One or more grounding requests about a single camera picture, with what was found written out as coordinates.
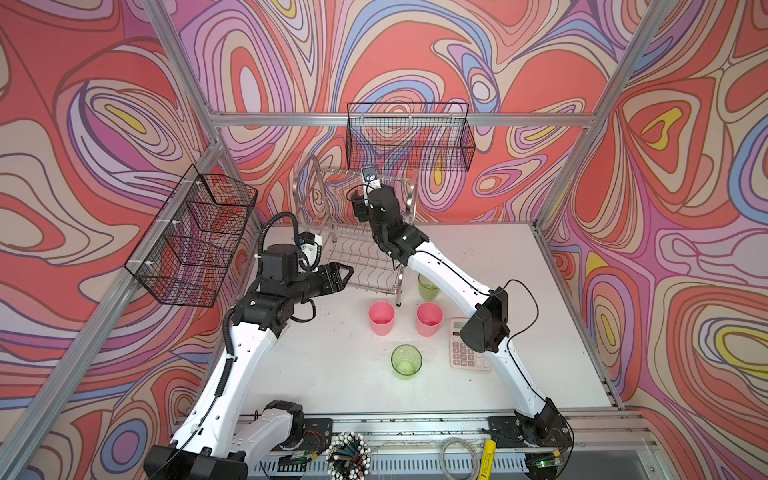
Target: wire mesh basket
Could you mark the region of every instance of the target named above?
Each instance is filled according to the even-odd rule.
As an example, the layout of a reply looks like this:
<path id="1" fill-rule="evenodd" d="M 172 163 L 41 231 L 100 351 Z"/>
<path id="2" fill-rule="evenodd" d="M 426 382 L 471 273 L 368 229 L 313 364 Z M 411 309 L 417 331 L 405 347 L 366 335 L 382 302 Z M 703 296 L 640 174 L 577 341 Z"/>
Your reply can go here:
<path id="1" fill-rule="evenodd" d="M 346 159 L 350 170 L 469 171 L 475 138 L 465 102 L 347 104 Z"/>
<path id="2" fill-rule="evenodd" d="M 257 194 L 226 175 L 198 173 L 158 241 L 129 271 L 159 303 L 212 307 Z"/>

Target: swirl pattern backdrop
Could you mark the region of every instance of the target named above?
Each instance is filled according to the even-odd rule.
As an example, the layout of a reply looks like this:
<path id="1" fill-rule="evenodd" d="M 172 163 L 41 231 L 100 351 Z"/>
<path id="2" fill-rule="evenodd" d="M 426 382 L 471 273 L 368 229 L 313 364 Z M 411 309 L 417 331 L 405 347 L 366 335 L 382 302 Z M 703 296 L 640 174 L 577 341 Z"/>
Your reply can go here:
<path id="1" fill-rule="evenodd" d="M 351 101 L 464 100 L 470 110 L 592 112 L 644 0 L 188 0 L 174 24 L 211 107 L 336 112 Z M 292 210 L 296 162 L 343 167 L 345 128 L 229 127 L 263 193 Z M 578 136 L 567 127 L 478 127 L 469 172 L 424 172 L 421 221 L 533 220 Z"/>
<path id="2" fill-rule="evenodd" d="M 768 475 L 768 5 L 670 13 L 545 233 L 680 478 Z"/>
<path id="3" fill-rule="evenodd" d="M 206 146 L 140 1 L 0 2 L 0 441 Z M 221 313 L 140 290 L 24 478 L 141 476 L 192 405 Z"/>

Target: coiled cable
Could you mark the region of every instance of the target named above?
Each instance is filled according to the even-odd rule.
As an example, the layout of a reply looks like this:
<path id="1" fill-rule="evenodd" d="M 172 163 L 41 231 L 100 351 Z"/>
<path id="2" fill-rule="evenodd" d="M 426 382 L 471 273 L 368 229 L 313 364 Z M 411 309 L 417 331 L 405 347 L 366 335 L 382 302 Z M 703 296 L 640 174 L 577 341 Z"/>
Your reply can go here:
<path id="1" fill-rule="evenodd" d="M 445 465 L 445 450 L 447 450 L 448 447 L 454 443 L 461 444 L 464 446 L 464 448 L 469 450 L 469 453 L 472 455 L 472 473 L 470 473 L 469 477 L 466 479 L 461 480 L 476 480 L 477 477 L 480 476 L 480 458 L 478 457 L 478 453 L 475 451 L 475 447 L 473 447 L 471 443 L 467 442 L 466 440 L 457 439 L 456 437 L 450 437 L 449 439 L 446 439 L 442 444 L 442 447 L 440 447 L 440 468 L 442 469 L 442 474 L 445 475 L 445 477 L 449 480 L 460 480 L 459 478 L 456 478 L 455 476 L 448 473 L 448 466 Z"/>

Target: yellow battery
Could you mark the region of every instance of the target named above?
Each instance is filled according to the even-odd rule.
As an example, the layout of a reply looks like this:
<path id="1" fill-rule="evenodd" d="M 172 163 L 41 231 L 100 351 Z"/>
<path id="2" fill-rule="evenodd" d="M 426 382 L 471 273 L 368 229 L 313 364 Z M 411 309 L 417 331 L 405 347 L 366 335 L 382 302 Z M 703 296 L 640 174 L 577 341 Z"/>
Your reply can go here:
<path id="1" fill-rule="evenodd" d="M 480 463 L 480 478 L 481 480 L 488 480 L 491 478 L 491 470 L 493 469 L 493 456 L 496 453 L 496 442 L 493 440 L 485 440 L 485 447 L 482 450 L 482 462 Z"/>

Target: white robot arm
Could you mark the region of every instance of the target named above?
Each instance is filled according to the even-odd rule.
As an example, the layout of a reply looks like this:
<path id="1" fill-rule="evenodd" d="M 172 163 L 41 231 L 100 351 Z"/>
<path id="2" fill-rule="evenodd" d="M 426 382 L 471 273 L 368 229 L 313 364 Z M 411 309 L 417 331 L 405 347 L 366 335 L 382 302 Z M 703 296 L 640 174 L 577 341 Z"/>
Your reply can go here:
<path id="1" fill-rule="evenodd" d="M 477 305 L 483 304 L 491 296 L 491 289 L 464 273 L 432 242 L 424 242 L 416 247 L 415 253 L 408 259 L 408 266 L 430 279 L 458 305 L 468 319 L 477 312 Z M 544 393 L 525 369 L 511 341 L 503 339 L 498 344 L 498 351 L 485 350 L 483 356 L 506 385 L 518 412 L 534 418 L 544 410 Z"/>
<path id="2" fill-rule="evenodd" d="M 507 326 L 508 295 L 474 280 L 447 259 L 418 228 L 403 221 L 392 187 L 383 185 L 375 169 L 362 170 L 362 195 L 350 200 L 358 221 L 368 222 L 379 249 L 430 279 L 461 308 L 468 322 L 461 337 L 468 347 L 483 353 L 507 386 L 521 421 L 523 438 L 535 444 L 550 435 L 559 417 L 554 403 L 536 386 L 512 345 Z"/>
<path id="3" fill-rule="evenodd" d="M 263 251 L 266 232 L 283 217 L 293 222 L 295 244 L 271 245 Z M 294 306 L 312 303 L 314 318 L 312 298 L 343 290 L 353 274 L 352 267 L 341 263 L 319 265 L 321 254 L 322 238 L 299 234 L 296 218 L 288 212 L 264 226 L 257 243 L 257 278 L 223 318 L 226 351 L 170 445 L 153 445 L 147 453 L 144 471 L 150 480 L 246 480 L 276 445 L 291 448 L 301 441 L 302 407 L 284 401 L 271 402 L 254 423 L 234 433 L 258 365 L 290 319 L 311 320 L 296 318 Z"/>

